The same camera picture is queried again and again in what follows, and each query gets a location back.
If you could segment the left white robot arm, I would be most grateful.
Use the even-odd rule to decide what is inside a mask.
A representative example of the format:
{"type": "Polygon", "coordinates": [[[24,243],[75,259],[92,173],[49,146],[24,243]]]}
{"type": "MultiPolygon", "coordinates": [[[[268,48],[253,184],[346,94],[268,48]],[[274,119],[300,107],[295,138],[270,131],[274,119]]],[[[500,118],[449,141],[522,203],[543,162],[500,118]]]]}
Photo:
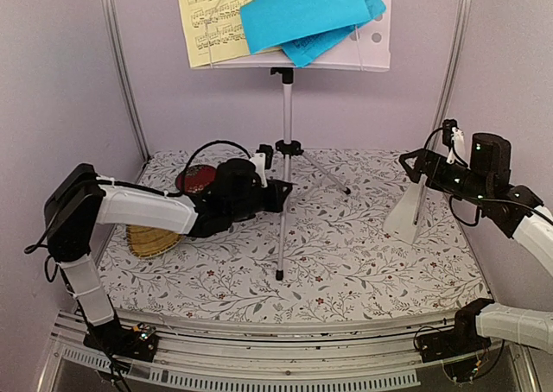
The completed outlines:
{"type": "Polygon", "coordinates": [[[280,213],[291,183],[268,180],[264,166],[233,158],[220,164],[214,180],[200,193],[170,193],[124,184],[98,175],[90,164],[79,164],[44,207],[42,241],[61,267],[73,298],[94,336],[110,352],[128,345],[128,333],[116,324],[116,312],[90,257],[96,224],[139,225],[204,238],[228,230],[259,212],[280,213]]]}

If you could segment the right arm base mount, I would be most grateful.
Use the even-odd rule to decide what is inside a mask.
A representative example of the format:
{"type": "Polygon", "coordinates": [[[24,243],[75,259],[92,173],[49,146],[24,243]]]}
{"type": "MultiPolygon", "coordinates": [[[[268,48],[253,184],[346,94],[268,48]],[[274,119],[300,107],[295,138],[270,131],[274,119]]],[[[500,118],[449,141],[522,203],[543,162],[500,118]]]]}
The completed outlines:
{"type": "Polygon", "coordinates": [[[487,306],[494,304],[491,299],[477,299],[459,309],[454,315],[452,328],[443,330],[433,326],[422,326],[413,337],[413,347],[424,363],[460,357],[473,353],[470,359],[444,364],[446,377],[455,384],[472,383],[490,373],[502,358],[505,349],[503,340],[496,358],[489,364],[487,355],[492,340],[477,333],[476,318],[487,306]]]}

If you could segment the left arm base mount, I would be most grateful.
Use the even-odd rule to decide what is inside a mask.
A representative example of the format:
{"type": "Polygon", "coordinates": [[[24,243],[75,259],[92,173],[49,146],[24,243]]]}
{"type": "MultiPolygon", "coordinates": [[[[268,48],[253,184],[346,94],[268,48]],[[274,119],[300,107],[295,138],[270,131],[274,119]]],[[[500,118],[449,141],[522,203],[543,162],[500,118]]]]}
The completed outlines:
{"type": "Polygon", "coordinates": [[[118,316],[94,326],[85,320],[87,334],[83,345],[102,351],[107,357],[119,356],[152,363],[159,337],[154,326],[140,322],[131,328],[121,325],[118,316]]]}

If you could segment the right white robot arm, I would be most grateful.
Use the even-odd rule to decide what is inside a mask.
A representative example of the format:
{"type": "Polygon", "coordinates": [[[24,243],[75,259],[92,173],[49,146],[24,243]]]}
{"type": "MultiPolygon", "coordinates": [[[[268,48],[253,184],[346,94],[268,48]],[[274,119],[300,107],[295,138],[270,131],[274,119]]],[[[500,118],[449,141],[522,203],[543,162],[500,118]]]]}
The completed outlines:
{"type": "MultiPolygon", "coordinates": [[[[470,162],[449,163],[429,149],[400,155],[399,162],[417,183],[426,180],[441,191],[476,206],[505,234],[552,270],[552,214],[529,187],[510,184],[511,144],[491,133],[472,137],[470,162]]],[[[552,315],[477,299],[459,309],[451,329],[417,337],[423,361],[458,356],[487,348],[492,338],[552,351],[552,315]]]]}

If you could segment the white metronome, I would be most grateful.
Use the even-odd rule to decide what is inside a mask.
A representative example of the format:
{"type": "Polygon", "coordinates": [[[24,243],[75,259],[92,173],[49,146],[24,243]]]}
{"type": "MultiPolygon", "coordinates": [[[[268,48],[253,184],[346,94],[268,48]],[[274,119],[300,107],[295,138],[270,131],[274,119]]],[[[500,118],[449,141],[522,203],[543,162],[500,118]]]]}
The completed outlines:
{"type": "Polygon", "coordinates": [[[418,183],[410,183],[383,223],[391,237],[413,244],[419,234],[427,189],[423,175],[418,183]]]}

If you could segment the silver tripod music stand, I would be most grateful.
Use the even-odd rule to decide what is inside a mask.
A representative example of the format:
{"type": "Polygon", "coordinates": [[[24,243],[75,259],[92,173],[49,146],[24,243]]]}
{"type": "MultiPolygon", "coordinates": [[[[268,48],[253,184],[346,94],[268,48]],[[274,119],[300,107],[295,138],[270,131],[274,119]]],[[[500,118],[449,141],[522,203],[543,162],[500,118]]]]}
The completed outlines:
{"type": "MultiPolygon", "coordinates": [[[[315,69],[338,69],[361,72],[386,72],[390,68],[391,0],[383,0],[386,12],[362,28],[355,30],[344,41],[319,56],[310,65],[315,69]]],[[[271,47],[257,54],[214,64],[215,68],[267,67],[271,74],[281,77],[283,86],[283,138],[276,149],[283,155],[283,180],[291,178],[291,160],[300,156],[323,176],[329,178],[345,195],[350,189],[326,170],[316,159],[304,152],[292,134],[292,87],[297,67],[279,47],[271,47]]]]}

